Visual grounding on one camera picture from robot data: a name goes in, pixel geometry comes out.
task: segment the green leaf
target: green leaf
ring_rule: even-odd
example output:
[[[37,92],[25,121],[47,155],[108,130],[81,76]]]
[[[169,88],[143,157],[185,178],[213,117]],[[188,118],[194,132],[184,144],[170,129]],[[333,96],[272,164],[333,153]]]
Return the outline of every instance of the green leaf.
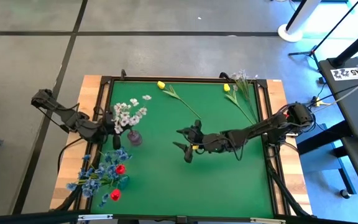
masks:
[[[172,87],[172,85],[169,85],[169,89],[170,89],[171,93],[176,94],[176,93],[175,93],[175,90],[174,90],[173,87]]]
[[[236,95],[236,91],[234,91],[234,90],[233,90],[233,98],[237,102],[237,95]]]
[[[171,96],[173,96],[173,97],[175,97],[176,99],[179,99],[179,100],[180,100],[180,98],[179,98],[178,95],[176,95],[176,94],[174,94],[174,93],[171,93],[170,91],[163,90],[163,92],[166,93],[166,94],[169,94],[169,95],[171,95]]]
[[[233,96],[226,94],[226,97],[229,98],[235,105],[237,105],[237,100],[233,98]]]

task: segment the red flower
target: red flower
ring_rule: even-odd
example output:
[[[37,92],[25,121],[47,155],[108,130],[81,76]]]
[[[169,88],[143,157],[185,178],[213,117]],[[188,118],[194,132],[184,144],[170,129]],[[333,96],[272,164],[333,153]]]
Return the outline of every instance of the red flower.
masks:
[[[115,189],[110,194],[111,200],[118,201],[121,197],[121,191],[119,189]]]
[[[118,165],[116,167],[116,173],[119,175],[125,174],[125,166],[124,165]]]

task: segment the green table surface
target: green table surface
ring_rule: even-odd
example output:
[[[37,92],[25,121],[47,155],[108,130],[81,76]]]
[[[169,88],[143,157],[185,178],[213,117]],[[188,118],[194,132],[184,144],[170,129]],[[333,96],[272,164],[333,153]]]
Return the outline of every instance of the green table surface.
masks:
[[[218,133],[242,129],[250,121],[225,97],[222,84],[166,83],[200,116],[202,132]],[[250,98],[257,113],[254,89]],[[119,201],[98,205],[114,187],[104,186],[93,197],[91,213],[120,215],[185,215],[199,217],[272,218],[272,200],[265,169],[261,138],[251,139],[244,147],[241,161],[233,153],[193,154],[193,162],[184,161],[184,153],[173,141],[188,144],[176,130],[189,127],[198,119],[182,102],[163,93],[155,82],[114,82],[111,105],[142,101],[150,95],[147,115],[134,129],[143,143],[131,146],[126,133],[121,144],[133,158],[125,161],[130,182]],[[237,94],[243,110],[252,118],[249,107]],[[102,151],[111,151],[111,139]]]

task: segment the white flower bunch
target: white flower bunch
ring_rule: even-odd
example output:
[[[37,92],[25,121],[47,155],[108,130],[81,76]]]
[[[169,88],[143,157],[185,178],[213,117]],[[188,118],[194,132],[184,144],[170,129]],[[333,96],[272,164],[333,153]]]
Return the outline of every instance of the white flower bunch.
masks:
[[[152,97],[145,95],[142,97],[143,100],[151,100]],[[115,118],[114,118],[114,130],[117,134],[124,131],[123,127],[130,125],[135,126],[139,123],[140,119],[147,114],[147,108],[145,105],[141,109],[133,113],[134,108],[139,105],[137,99],[133,98],[129,100],[131,103],[117,103],[114,105]]]

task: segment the purple vase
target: purple vase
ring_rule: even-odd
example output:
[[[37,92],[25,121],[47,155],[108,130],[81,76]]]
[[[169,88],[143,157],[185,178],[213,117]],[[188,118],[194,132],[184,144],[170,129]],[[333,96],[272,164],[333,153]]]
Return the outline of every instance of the purple vase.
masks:
[[[138,131],[129,131],[127,137],[133,146],[140,146],[142,144],[142,136]]]

